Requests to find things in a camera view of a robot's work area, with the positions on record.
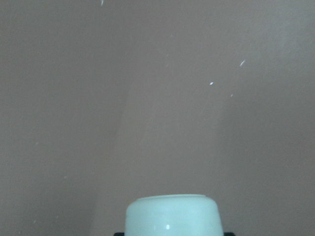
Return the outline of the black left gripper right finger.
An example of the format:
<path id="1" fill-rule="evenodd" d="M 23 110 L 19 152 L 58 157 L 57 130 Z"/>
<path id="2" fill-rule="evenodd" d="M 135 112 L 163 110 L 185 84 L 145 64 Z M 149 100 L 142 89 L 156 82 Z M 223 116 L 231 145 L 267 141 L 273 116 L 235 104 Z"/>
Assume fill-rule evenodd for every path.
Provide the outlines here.
<path id="1" fill-rule="evenodd" d="M 224 236 L 234 236 L 233 232 L 224 232 Z"/>

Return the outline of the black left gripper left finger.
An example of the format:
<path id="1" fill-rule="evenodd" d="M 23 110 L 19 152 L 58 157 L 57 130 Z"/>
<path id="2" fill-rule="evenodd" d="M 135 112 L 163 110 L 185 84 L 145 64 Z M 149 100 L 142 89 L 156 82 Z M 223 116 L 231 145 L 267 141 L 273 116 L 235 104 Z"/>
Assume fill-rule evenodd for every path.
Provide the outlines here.
<path id="1" fill-rule="evenodd" d="M 125 233 L 124 232 L 117 232 L 117 233 L 114 233 L 114 236 L 125 236 Z"/>

